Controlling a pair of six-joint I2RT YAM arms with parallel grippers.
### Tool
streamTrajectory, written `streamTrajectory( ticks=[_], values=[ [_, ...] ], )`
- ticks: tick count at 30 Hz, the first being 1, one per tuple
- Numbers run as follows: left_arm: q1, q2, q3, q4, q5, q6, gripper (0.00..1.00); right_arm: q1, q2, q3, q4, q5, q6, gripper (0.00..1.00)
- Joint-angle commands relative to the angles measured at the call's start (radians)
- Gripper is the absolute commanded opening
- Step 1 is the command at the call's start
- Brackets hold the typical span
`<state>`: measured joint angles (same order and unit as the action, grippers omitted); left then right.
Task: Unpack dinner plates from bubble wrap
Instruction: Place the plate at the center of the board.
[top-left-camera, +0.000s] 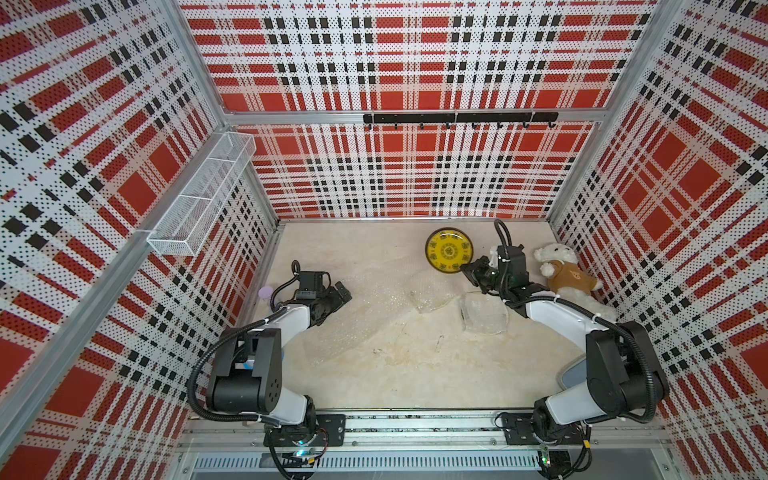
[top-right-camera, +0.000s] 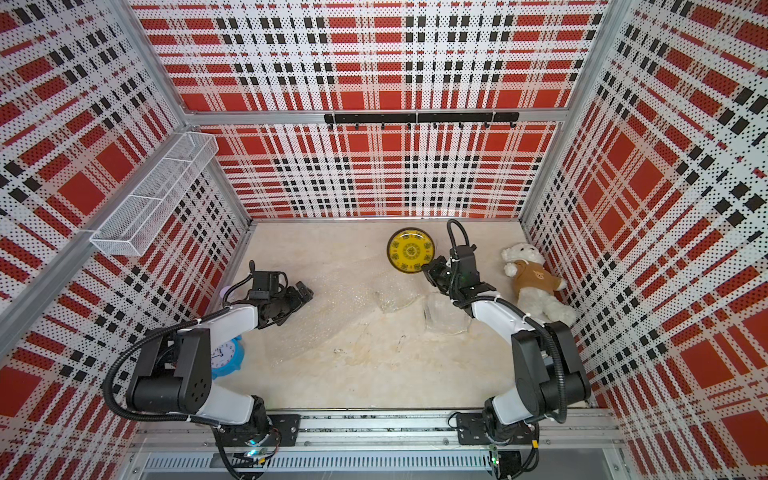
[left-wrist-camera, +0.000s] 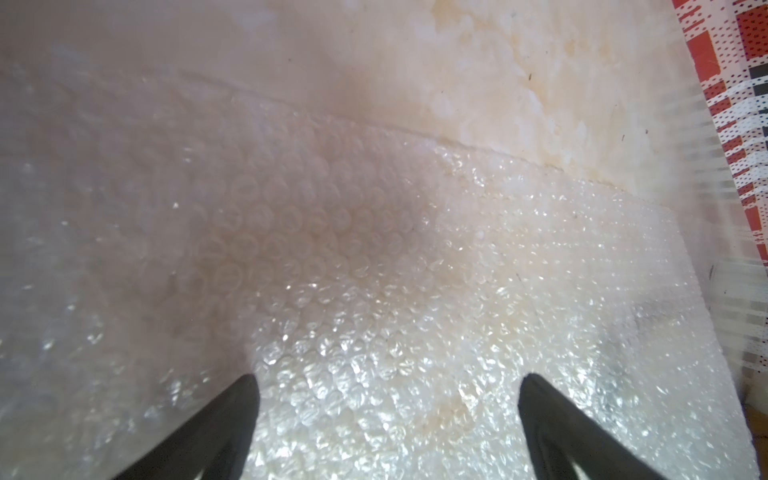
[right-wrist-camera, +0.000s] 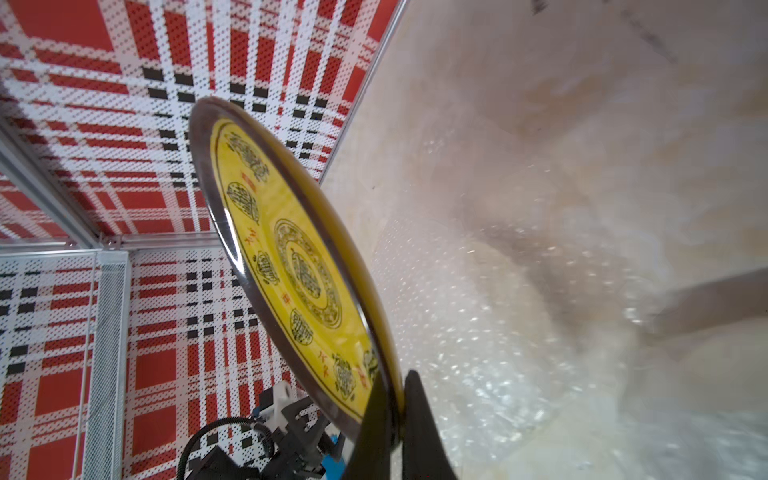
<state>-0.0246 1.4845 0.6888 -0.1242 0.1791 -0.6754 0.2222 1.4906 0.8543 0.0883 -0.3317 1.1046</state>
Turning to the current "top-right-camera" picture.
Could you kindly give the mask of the yellow patterned dinner plate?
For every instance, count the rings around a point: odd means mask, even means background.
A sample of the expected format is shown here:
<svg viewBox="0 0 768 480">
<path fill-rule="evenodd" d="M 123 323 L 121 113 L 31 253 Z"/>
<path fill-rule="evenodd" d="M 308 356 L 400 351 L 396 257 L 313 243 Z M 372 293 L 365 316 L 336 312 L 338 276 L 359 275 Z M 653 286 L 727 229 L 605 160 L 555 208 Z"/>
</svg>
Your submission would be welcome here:
<svg viewBox="0 0 768 480">
<path fill-rule="evenodd" d="M 435 256 L 435 242 L 422 229 L 407 227 L 396 231 L 387 242 L 386 256 L 399 272 L 417 274 Z"/>
</svg>

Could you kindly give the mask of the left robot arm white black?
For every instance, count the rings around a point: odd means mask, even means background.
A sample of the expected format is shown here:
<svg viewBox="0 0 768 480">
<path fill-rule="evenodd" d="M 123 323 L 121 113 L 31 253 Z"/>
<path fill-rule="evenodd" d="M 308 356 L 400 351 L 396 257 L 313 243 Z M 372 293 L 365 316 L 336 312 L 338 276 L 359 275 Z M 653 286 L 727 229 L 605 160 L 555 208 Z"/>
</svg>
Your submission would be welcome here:
<svg viewBox="0 0 768 480">
<path fill-rule="evenodd" d="M 259 445 L 293 431 L 295 416 L 272 420 L 262 398 L 216 384 L 239 369 L 239 337 L 280 326 L 313 299 L 304 283 L 256 283 L 245 298 L 225 299 L 197 320 L 150 331 L 108 369 L 102 396 L 115 415 L 134 422 L 178 421 L 209 426 L 229 445 Z"/>
</svg>

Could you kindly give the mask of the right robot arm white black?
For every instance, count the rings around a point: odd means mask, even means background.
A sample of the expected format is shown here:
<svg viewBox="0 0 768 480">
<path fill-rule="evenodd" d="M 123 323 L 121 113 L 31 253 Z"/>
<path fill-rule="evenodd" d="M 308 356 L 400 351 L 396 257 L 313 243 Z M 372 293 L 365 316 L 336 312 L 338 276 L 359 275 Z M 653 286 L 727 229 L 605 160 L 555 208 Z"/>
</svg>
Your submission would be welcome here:
<svg viewBox="0 0 768 480">
<path fill-rule="evenodd" d="M 491 443 L 510 444 L 543 419 L 560 424 L 568 408 L 591 396 L 591 386 L 569 326 L 543 324 L 483 282 L 476 246 L 456 219 L 447 221 L 449 256 L 422 267 L 426 279 L 452 304 L 506 340 L 512 351 L 514 386 L 486 400 L 482 411 Z"/>
</svg>

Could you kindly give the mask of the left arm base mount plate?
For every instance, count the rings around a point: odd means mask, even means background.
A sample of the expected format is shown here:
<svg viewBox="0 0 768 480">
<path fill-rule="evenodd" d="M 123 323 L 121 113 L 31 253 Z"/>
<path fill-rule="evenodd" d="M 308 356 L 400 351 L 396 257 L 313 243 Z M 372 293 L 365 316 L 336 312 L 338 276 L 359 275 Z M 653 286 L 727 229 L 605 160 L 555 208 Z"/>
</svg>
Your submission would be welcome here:
<svg viewBox="0 0 768 480">
<path fill-rule="evenodd" d="M 223 426 L 214 432 L 218 445 L 236 447 L 292 447 L 296 444 L 301 416 L 268 414 L 267 420 Z"/>
</svg>

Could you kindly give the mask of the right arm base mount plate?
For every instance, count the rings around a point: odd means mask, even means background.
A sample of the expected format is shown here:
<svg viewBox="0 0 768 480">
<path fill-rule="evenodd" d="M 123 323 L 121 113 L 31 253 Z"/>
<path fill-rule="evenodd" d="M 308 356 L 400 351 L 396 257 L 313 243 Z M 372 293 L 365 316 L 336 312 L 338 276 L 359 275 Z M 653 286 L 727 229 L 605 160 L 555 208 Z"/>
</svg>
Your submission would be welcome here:
<svg viewBox="0 0 768 480">
<path fill-rule="evenodd" d="M 460 445 L 527 445 L 538 440 L 534 426 L 524 421 L 504 425 L 492 412 L 455 412 L 449 421 L 453 421 Z"/>
</svg>

